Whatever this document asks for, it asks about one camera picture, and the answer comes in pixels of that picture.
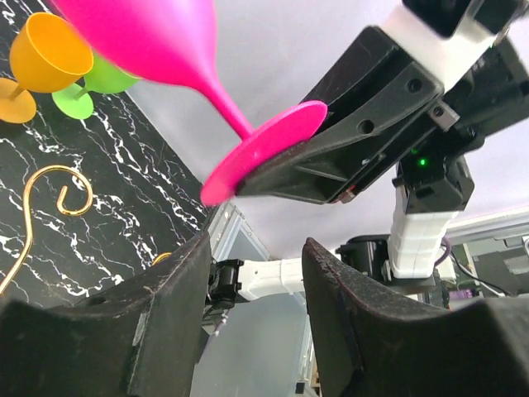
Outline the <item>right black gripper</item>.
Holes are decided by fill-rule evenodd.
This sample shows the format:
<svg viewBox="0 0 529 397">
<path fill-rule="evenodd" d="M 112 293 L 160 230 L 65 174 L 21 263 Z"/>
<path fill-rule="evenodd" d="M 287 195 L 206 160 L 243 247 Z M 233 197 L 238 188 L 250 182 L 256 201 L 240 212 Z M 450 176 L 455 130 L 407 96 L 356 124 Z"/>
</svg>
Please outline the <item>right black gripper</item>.
<svg viewBox="0 0 529 397">
<path fill-rule="evenodd" d="M 366 27 L 306 96 L 328 106 L 317 134 L 252 171 L 236 196 L 346 203 L 397 164 L 405 213 L 464 210 L 474 192 L 465 154 L 527 120 L 528 73 L 505 39 L 427 114 L 441 91 L 381 28 Z"/>
</svg>

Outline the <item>green wine glass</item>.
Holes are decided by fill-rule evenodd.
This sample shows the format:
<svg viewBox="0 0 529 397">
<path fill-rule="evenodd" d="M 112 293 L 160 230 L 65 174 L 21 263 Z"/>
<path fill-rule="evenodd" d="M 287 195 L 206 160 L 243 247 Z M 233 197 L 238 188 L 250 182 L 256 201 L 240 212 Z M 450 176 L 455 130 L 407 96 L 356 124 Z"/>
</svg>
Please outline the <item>green wine glass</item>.
<svg viewBox="0 0 529 397">
<path fill-rule="evenodd" d="M 83 77 L 84 86 L 71 84 L 51 94 L 55 106 L 76 120 L 89 118 L 94 110 L 91 92 L 116 94 L 126 91 L 141 78 L 115 66 L 98 53 L 93 54 L 93 67 Z"/>
</svg>

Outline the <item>pink wine glass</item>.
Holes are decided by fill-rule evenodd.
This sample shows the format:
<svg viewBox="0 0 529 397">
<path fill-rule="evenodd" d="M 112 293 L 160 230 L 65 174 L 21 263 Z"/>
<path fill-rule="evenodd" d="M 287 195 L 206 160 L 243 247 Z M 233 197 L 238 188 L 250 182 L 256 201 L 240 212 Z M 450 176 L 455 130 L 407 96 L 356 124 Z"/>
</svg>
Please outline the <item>pink wine glass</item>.
<svg viewBox="0 0 529 397">
<path fill-rule="evenodd" d="M 325 103 L 293 106 L 253 128 L 216 70 L 217 19 L 211 1 L 55 1 L 56 9 L 103 57 L 143 79 L 201 93 L 241 139 L 207 178 L 201 201 L 215 206 L 267 160 L 309 140 L 327 115 Z"/>
</svg>

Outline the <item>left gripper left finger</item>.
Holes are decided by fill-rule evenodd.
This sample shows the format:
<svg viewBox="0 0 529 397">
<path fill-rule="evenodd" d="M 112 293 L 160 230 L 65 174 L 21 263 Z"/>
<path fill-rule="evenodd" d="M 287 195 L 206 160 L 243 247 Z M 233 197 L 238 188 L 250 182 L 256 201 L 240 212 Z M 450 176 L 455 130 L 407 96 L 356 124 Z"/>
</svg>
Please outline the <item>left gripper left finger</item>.
<svg viewBox="0 0 529 397">
<path fill-rule="evenodd" d="M 189 395 L 211 259 L 201 233 L 74 306 L 2 299 L 2 395 Z"/>
</svg>

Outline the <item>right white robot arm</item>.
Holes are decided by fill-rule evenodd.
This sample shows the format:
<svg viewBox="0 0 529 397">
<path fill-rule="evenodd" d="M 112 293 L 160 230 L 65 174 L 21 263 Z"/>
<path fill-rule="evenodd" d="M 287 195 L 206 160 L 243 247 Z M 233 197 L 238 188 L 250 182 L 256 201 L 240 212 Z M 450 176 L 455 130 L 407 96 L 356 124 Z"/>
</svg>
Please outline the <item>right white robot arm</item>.
<svg viewBox="0 0 529 397">
<path fill-rule="evenodd" d="M 254 132 L 207 178 L 206 205 L 234 196 L 347 203 L 389 169 L 388 234 L 338 256 L 404 293 L 433 286 L 450 221 L 474 192 L 465 156 L 528 117 L 528 73 L 506 34 L 525 1 L 404 1 L 367 26 L 304 100 Z"/>
</svg>

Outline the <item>orange wine glass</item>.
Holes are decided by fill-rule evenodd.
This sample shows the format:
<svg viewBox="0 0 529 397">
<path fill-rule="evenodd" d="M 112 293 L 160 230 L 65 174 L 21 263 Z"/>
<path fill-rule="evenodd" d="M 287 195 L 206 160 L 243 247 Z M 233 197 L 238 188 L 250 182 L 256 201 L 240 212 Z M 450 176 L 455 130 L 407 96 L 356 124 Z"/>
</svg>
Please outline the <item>orange wine glass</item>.
<svg viewBox="0 0 529 397">
<path fill-rule="evenodd" d="M 1 78 L 1 119 L 22 124 L 36 115 L 35 93 L 54 93 L 93 67 L 93 52 L 62 17 L 36 12 L 26 20 L 9 50 L 13 77 Z"/>
</svg>

